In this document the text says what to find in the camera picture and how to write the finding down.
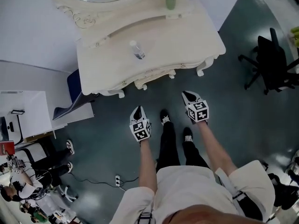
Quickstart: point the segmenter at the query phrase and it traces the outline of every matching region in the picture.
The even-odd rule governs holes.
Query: green shirt
[[[35,217],[36,219],[38,219],[39,222],[41,222],[41,223],[45,223],[45,222],[47,222],[48,219],[47,219],[47,218],[44,218],[44,217],[43,217],[41,214],[39,214],[38,212],[39,212],[39,211],[35,211],[35,212],[33,213],[34,217]]]

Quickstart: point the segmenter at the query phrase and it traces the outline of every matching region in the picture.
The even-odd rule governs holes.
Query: red book
[[[8,152],[9,155],[15,154],[13,141],[0,141],[0,156],[7,155],[5,151]]]

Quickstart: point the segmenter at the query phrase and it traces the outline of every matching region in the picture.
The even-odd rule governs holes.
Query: person in green shirt
[[[31,216],[31,221],[33,223],[37,223],[37,222],[45,223],[48,221],[48,217],[45,214],[43,214],[41,211],[36,210],[33,213],[33,216]]]

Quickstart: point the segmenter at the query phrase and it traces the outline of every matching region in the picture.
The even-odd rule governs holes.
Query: green floor
[[[125,89],[125,98],[99,97],[93,103],[95,118],[58,130],[57,150],[65,141],[73,140],[76,154],[70,159],[73,174],[78,178],[114,184],[115,174],[122,180],[138,176],[139,144],[129,130],[129,116],[137,105],[142,105],[152,123],[151,148],[158,157],[162,125],[159,111],[167,108],[177,130],[177,146],[181,163],[185,162],[181,135],[185,126],[191,126],[184,114],[181,91],[198,92],[210,107],[209,126],[223,144],[237,166],[254,159],[266,160],[280,171],[288,164],[299,141],[299,89],[281,93],[263,94],[263,81],[245,91],[244,83],[252,76],[252,66],[240,63],[239,54],[252,56],[259,35],[270,38],[269,28],[276,29],[280,46],[292,61],[286,39],[279,25],[262,0],[238,0],[220,36],[227,52],[204,71],[203,77],[195,69],[177,70],[175,79],[162,77],[150,82],[146,91],[137,90],[133,84]],[[201,138],[195,127],[194,142],[206,158]],[[63,181],[79,194],[72,205],[78,216],[87,223],[109,223],[122,198],[123,191],[107,185],[81,183],[71,175]],[[124,188],[136,187],[138,182],[126,183]]]

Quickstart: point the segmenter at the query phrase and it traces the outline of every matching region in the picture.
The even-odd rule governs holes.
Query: power strip
[[[115,175],[115,185],[117,187],[120,187],[121,186],[121,177],[119,175]]]

